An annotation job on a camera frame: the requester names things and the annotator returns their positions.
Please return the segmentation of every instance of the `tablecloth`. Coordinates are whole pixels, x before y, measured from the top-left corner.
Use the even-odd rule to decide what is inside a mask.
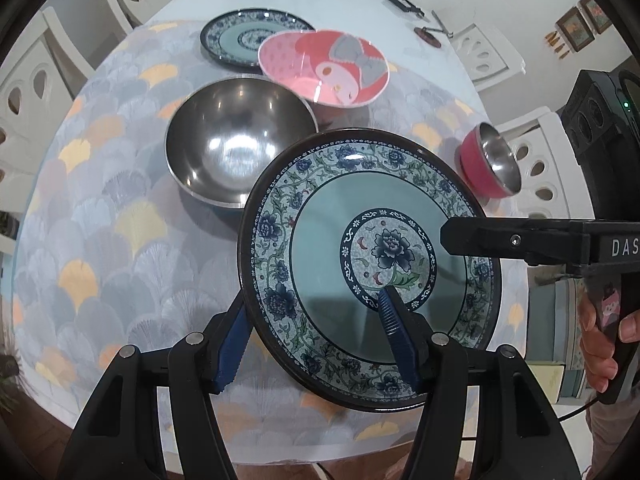
[[[233,73],[207,58],[203,25],[159,23],[130,34],[73,102],[40,170],[14,258],[12,312],[23,367],[50,384],[33,388],[53,415],[59,405],[77,418],[121,346],[172,346],[226,310],[239,289],[241,214],[181,191],[164,158],[164,133],[177,107]],[[389,130],[455,166],[464,135],[486,118],[410,70],[392,63],[390,70],[375,103],[320,121]],[[513,200],[491,201],[485,210],[516,214]],[[510,343],[524,351],[522,262],[502,261],[502,286],[491,348]],[[167,389],[158,397],[164,452],[176,453]],[[420,415],[326,402],[289,377],[255,332],[236,380],[213,401],[236,463],[386,449],[411,439]],[[469,434],[477,408],[478,393],[470,389]]]

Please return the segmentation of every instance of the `stainless steel bowl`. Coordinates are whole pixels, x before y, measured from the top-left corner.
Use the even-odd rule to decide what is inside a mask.
[[[478,137],[482,153],[505,195],[512,196],[519,193],[522,189],[522,175],[507,141],[488,123],[481,123],[478,126]]]
[[[164,150],[169,171],[190,195],[243,208],[274,157],[317,132],[306,101],[266,78],[243,75],[189,97],[169,122]]]

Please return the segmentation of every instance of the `gray bow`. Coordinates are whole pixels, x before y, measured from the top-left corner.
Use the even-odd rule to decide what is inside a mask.
[[[367,56],[360,40],[346,34],[335,40],[335,43],[329,49],[329,57],[333,61],[354,63],[360,69],[361,88],[373,85],[385,75],[387,70],[386,62],[383,59]]]

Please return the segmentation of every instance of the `picture frame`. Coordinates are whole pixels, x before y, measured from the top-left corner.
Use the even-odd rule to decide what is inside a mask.
[[[580,52],[596,39],[578,7],[572,7],[556,25],[576,52]]]
[[[612,25],[612,21],[595,0],[580,0],[580,6],[598,34],[602,34]]]

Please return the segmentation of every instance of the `table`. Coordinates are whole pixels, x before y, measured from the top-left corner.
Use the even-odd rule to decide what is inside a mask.
[[[14,258],[13,322],[27,388],[72,426],[123,344],[172,345],[226,310],[238,291],[240,215],[180,190],[168,173],[169,118],[195,89],[230,73],[204,57],[204,22],[137,28],[98,67],[74,101],[40,170]],[[375,126],[404,135],[449,165],[472,125],[469,105],[394,63],[371,106],[332,126]],[[513,200],[489,214],[512,216]],[[523,262],[502,262],[502,308],[491,348],[526,341]],[[214,398],[236,463],[332,460],[411,439],[420,410],[372,414],[306,392],[252,335],[236,380]],[[468,396],[473,434],[478,392]],[[180,471],[168,391],[159,392],[167,467]]]
[[[387,59],[411,69],[455,95],[475,110],[484,112],[482,101],[444,34],[436,34],[443,47],[427,45],[415,27],[438,28],[427,9],[426,19],[402,12],[387,0],[172,0],[149,23],[172,20],[207,20],[230,10],[267,7],[292,12],[316,29],[332,28],[366,38]]]

